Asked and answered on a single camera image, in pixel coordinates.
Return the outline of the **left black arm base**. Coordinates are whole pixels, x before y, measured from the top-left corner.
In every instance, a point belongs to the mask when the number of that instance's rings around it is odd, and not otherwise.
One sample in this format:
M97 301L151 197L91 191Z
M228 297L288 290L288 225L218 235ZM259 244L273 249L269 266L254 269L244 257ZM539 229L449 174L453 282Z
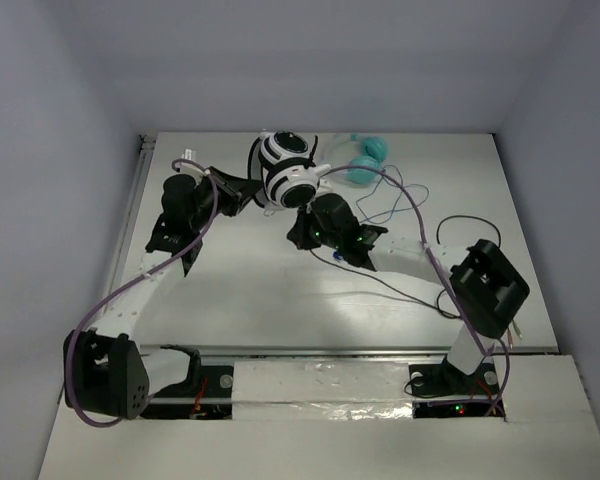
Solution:
M203 365L191 385L174 385L157 393L140 414L148 420L230 420L232 365Z

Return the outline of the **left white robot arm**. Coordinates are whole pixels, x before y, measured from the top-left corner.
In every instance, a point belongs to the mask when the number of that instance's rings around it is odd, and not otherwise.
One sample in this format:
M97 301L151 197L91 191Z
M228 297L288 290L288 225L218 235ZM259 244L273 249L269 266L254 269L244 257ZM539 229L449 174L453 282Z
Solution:
M142 353L139 331L187 277L215 218L240 213L261 187L259 180L214 167L200 178L177 173L164 181L162 212L137 273L94 306L64 342L65 401L85 424L112 427L138 417L166 388L191 394L201 386L196 349L168 344Z

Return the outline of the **black and white headphones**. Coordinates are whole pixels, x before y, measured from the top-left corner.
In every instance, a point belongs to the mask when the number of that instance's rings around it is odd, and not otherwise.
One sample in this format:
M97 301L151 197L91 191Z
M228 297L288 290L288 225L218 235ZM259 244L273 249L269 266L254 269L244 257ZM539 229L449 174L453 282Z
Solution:
M262 131L251 145L247 162L248 178L261 182L254 202L262 209L279 211L306 206L318 197L308 174L310 166L317 166L317 146L317 136L310 146L291 131Z

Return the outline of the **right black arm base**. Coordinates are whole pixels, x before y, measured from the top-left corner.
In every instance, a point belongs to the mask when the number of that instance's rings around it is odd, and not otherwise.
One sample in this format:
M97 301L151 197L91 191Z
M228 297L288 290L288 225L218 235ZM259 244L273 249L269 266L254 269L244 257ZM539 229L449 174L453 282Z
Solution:
M486 362L467 375L447 364L411 364L408 373L403 391L415 401L417 418L506 417L508 366L500 375Z

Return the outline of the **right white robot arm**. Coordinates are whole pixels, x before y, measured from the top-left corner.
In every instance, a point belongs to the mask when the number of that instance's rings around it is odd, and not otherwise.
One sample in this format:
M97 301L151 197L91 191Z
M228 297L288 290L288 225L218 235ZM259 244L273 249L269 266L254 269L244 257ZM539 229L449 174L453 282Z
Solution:
M403 274L446 290L463 325L440 364L411 367L416 396L467 393L480 377L486 353L503 338L530 293L494 242L448 247L401 237L359 222L335 193L300 208L287 238L300 250L329 247L351 266Z

